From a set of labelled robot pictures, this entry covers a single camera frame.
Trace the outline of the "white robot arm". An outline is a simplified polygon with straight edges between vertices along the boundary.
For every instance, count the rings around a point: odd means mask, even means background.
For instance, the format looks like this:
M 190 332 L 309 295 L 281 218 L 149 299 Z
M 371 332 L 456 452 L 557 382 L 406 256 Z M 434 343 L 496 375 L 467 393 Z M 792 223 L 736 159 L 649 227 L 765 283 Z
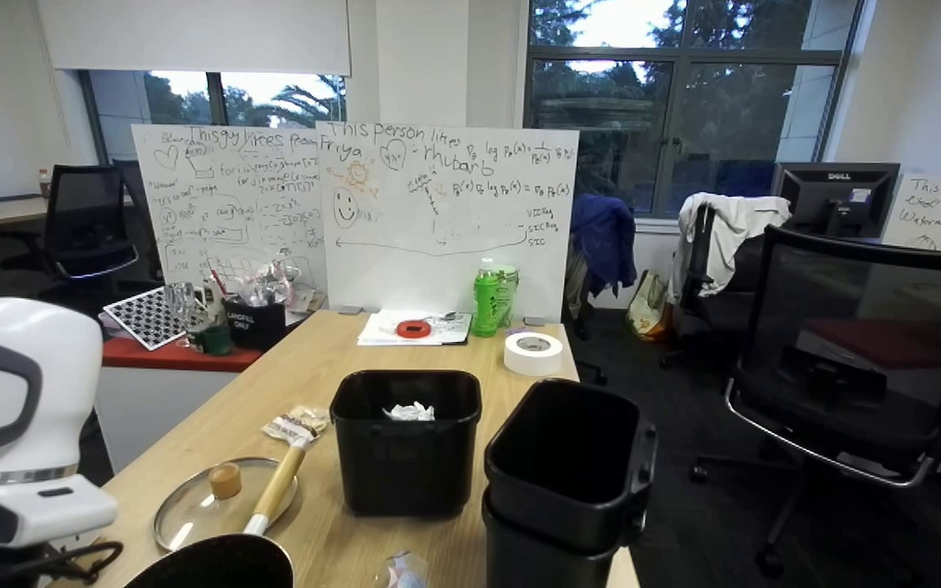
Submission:
M 78 471 L 101 348 L 78 311 L 0 299 L 0 588 L 88 583 L 81 539 L 117 516 L 117 499 Z

